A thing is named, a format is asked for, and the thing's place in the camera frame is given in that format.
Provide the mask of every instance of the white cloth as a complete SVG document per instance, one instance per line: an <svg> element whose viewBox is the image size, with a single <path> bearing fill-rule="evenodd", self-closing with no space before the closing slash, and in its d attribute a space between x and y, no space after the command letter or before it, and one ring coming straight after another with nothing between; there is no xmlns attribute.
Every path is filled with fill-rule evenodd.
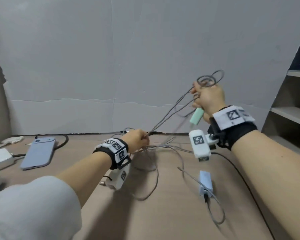
<svg viewBox="0 0 300 240"><path fill-rule="evenodd" d="M77 195L56 177L0 192L0 240L70 240L81 226Z"/></svg>

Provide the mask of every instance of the shelf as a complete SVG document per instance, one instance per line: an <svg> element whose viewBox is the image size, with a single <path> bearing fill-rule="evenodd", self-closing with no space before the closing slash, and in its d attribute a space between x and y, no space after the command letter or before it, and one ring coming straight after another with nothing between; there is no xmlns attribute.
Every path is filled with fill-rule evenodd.
<svg viewBox="0 0 300 240"><path fill-rule="evenodd" d="M300 148L296 145L292 144L291 142L287 141L281 136L269 136L272 140L278 142L280 145L300 154Z"/></svg>
<svg viewBox="0 0 300 240"><path fill-rule="evenodd" d="M271 112L276 113L284 118L300 124L300 108L297 107L276 107L271 108Z"/></svg>
<svg viewBox="0 0 300 240"><path fill-rule="evenodd" d="M300 77L300 71L289 70L287 76L297 76Z"/></svg>

